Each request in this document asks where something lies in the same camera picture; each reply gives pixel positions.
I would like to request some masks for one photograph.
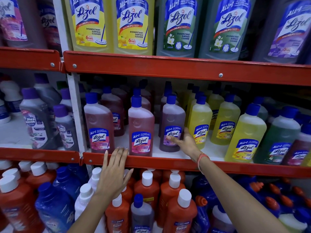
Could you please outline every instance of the green lizol bottle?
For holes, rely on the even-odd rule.
[[[282,108],[281,115],[274,119],[259,146],[254,163],[278,165],[282,162],[300,133],[300,125],[294,120],[297,112],[298,109],[291,106]]]

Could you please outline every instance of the pink lizol bottle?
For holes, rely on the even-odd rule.
[[[132,96],[128,110],[130,155],[152,156],[155,118],[142,108],[142,97]]]
[[[97,93],[86,95],[84,106],[86,126],[88,129],[91,150],[94,153],[112,153],[115,150],[114,124],[111,111],[97,103]]]

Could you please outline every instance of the bottle label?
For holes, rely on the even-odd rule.
[[[251,160],[259,141],[254,139],[241,139],[238,141],[233,158],[238,160]]]
[[[0,25],[6,40],[27,41],[17,0],[0,0]]]
[[[150,132],[133,132],[132,133],[132,152],[144,154],[150,152],[151,133]]]
[[[309,150],[296,150],[293,154],[290,160],[287,162],[290,165],[301,165],[304,158],[309,153]]]
[[[276,31],[268,56],[297,57],[310,27],[311,0],[300,0],[289,4]]]
[[[221,231],[221,230],[213,227],[211,233],[227,233],[227,232],[226,231]]]
[[[125,225],[124,219],[118,221],[111,221],[113,232],[122,232],[122,229],[127,228]]]
[[[6,110],[5,105],[0,106],[0,120],[9,117],[9,113]]]
[[[62,138],[64,148],[71,148],[74,145],[71,132],[69,130],[66,130],[66,128],[60,124],[57,125],[57,129],[59,130],[60,137]]]
[[[235,54],[239,51],[250,10],[250,0],[222,0],[219,3],[211,52]]]
[[[90,145],[94,150],[107,150],[110,148],[109,132],[104,128],[89,129]]]
[[[146,50],[148,48],[148,2],[116,0],[116,8],[119,47]]]
[[[266,161],[275,162],[275,163],[282,162],[290,146],[291,146],[291,143],[288,143],[288,142],[274,143],[269,150],[270,154],[266,158]]]
[[[62,209],[59,219],[54,218],[47,212],[39,211],[39,216],[45,226],[52,232],[67,232],[75,219],[74,212],[67,205]]]
[[[175,233],[189,232],[190,227],[191,227],[191,221],[175,222],[173,232],[175,232]]]
[[[22,114],[27,126],[27,132],[32,141],[32,146],[39,149],[48,140],[44,123],[30,111],[22,110]]]
[[[52,5],[38,3],[38,10],[40,11],[45,40],[49,45],[60,46],[54,7]]]
[[[77,45],[106,47],[103,0],[69,0]]]
[[[39,223],[36,210],[28,203],[15,208],[3,208],[2,212],[17,232],[31,231],[32,227]]]
[[[212,115],[212,120],[211,120],[210,126],[214,127],[219,110],[212,110],[212,112],[213,112],[213,115]]]
[[[112,115],[113,115],[113,118],[114,118],[115,130],[120,130],[121,129],[121,127],[120,127],[120,123],[121,123],[120,115],[117,114],[117,113],[112,113]]]
[[[55,113],[54,113],[54,110],[51,108],[49,108],[49,115],[50,115],[51,129],[53,131],[54,136],[56,136],[58,134],[58,130],[57,130],[56,122],[55,122]]]
[[[207,124],[202,124],[195,127],[193,138],[196,144],[202,144],[205,142],[208,133],[208,128],[209,125]]]
[[[165,50],[192,49],[192,35],[196,21],[196,0],[167,0],[163,45]]]
[[[6,101],[6,105],[11,113],[19,113],[21,110],[19,109],[19,105],[22,100],[19,101]]]
[[[181,132],[182,132],[182,128],[179,126],[166,126],[164,129],[163,144],[168,145],[168,146],[176,146],[174,142],[167,140],[166,136],[173,136],[173,137],[176,137],[177,139],[180,139]]]
[[[134,233],[151,233],[149,226],[134,225]]]
[[[235,129],[235,122],[223,121],[220,123],[216,137],[219,139],[230,139]]]

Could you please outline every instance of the yellow lizol bottle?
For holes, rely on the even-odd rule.
[[[252,161],[254,153],[267,130],[266,123],[257,117],[259,110],[260,105],[251,103],[248,105],[245,114],[240,116],[225,161]]]
[[[186,119],[185,119],[185,126],[188,125],[188,120],[189,120],[189,114],[190,114],[190,108],[191,108],[191,103],[192,101],[195,99],[195,94],[200,90],[200,87],[198,86],[193,86],[192,88],[192,93],[190,93],[188,101],[187,101],[187,105],[186,105]]]
[[[191,102],[190,111],[189,111],[189,119],[188,119],[188,123],[187,123],[186,127],[189,127],[189,125],[190,125],[191,112],[192,112],[193,106],[196,105],[196,100],[197,100],[200,96],[205,96],[204,92],[201,92],[201,91],[197,92],[197,93],[195,94],[194,100],[192,100],[192,102]]]
[[[73,50],[113,53],[111,0],[65,0]]]
[[[189,96],[192,93],[194,84],[188,83],[187,90],[184,92],[183,101],[182,101],[182,108],[186,111],[186,106],[188,105]]]
[[[211,110],[213,112],[213,117],[210,125],[211,130],[214,130],[220,104],[224,102],[224,98],[220,95],[220,93],[221,93],[220,87],[215,86],[213,89],[213,93],[210,95],[208,99],[208,104],[210,105]]]
[[[304,160],[301,163],[301,166],[304,167],[311,167],[311,150],[307,154],[307,156],[304,158]]]
[[[233,104],[234,94],[227,94],[221,103],[215,123],[211,142],[216,145],[229,145],[241,110]]]
[[[155,0],[112,0],[114,52],[152,55]]]
[[[192,108],[189,123],[189,133],[193,135],[199,149],[205,146],[212,115],[212,110],[206,105],[206,96],[200,96]]]

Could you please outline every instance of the orange bottle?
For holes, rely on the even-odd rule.
[[[124,176],[129,172],[130,170],[128,169],[124,169]],[[134,185],[136,183],[136,180],[134,177],[131,177],[130,180],[128,180],[127,185],[133,190],[134,189]]]
[[[56,178],[55,170],[47,170],[44,162],[35,162],[31,165],[32,174],[26,178],[26,182],[33,187],[38,189],[39,186],[45,182],[51,182]]]
[[[134,195],[142,194],[144,202],[150,204],[153,210],[158,204],[158,196],[160,192],[159,183],[153,180],[153,174],[150,171],[142,173],[142,179],[134,185]]]
[[[6,170],[4,173],[2,173],[2,176],[10,176],[13,175],[15,177],[15,180],[18,182],[18,184],[23,184],[26,182],[25,177],[21,177],[21,174],[17,168],[11,168],[9,170]]]
[[[179,171],[179,170],[164,170],[163,171],[163,176],[162,176],[162,183],[169,181],[169,177],[171,175],[171,173],[178,173],[180,175],[180,182],[184,183],[185,182],[185,178],[186,178],[186,174],[184,171]]]
[[[21,176],[22,177],[29,177],[29,175],[31,174],[31,165],[33,165],[33,162],[31,161],[20,161],[18,163],[18,166],[20,167],[21,170]]]
[[[15,176],[0,179],[0,208],[14,232],[43,232],[45,226],[41,222],[35,208],[33,189],[28,184],[18,184]]]
[[[156,180],[159,184],[162,183],[162,170],[158,170],[158,169],[153,169],[153,168],[148,168],[148,169],[141,169],[140,172],[139,172],[139,176],[140,176],[140,179],[142,179],[142,173],[144,171],[150,171],[152,172],[153,174],[153,180]]]
[[[9,170],[10,168],[14,168],[15,166],[11,161],[8,160],[0,160],[0,175],[2,176],[2,173],[4,173],[6,170]]]
[[[178,196],[181,189],[185,189],[185,185],[180,183],[180,179],[181,176],[178,173],[172,172],[170,174],[169,181],[161,184],[161,195],[158,204],[157,215],[155,217],[158,227],[164,227],[168,201],[171,198]]]
[[[167,218],[164,224],[164,233],[189,233],[193,218],[197,215],[195,202],[187,189],[181,189],[179,195],[173,197],[167,205]]]
[[[121,192],[122,198],[126,200],[130,205],[133,203],[133,190],[126,186]]]
[[[122,201],[122,195],[112,200],[112,203],[105,211],[107,217],[107,226],[110,233],[122,232],[127,233],[129,229],[129,211],[130,204]]]

